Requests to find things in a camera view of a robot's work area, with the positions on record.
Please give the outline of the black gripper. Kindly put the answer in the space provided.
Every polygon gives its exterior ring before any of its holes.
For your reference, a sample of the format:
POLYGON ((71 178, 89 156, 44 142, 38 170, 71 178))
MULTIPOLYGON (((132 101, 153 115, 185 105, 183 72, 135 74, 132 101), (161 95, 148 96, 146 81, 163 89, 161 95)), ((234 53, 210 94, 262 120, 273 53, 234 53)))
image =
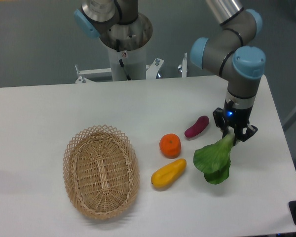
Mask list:
POLYGON ((229 133, 229 127, 234 129, 234 146, 255 135, 258 128, 249 124, 252 107, 252 97, 239 98, 234 95, 226 95, 224 108, 216 108, 213 111, 215 125, 221 130, 222 138, 229 133))

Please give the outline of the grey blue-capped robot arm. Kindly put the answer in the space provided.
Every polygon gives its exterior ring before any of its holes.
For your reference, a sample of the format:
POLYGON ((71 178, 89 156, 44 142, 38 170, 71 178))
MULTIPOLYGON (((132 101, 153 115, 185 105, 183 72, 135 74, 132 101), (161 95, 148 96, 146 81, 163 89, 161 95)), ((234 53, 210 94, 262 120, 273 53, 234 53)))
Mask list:
MULTIPOLYGON (((199 38, 190 50, 190 60, 228 82, 223 108, 213 112, 216 126, 234 143, 251 138, 257 128, 249 118, 264 74, 265 54, 249 46, 262 29, 262 18, 254 10, 244 9, 238 0, 207 2, 222 31, 212 39, 199 38)), ((74 11, 81 30, 99 39, 109 53, 112 78, 139 80, 154 78, 146 67, 146 45, 152 37, 150 20, 138 11, 136 0, 85 0, 74 11)))

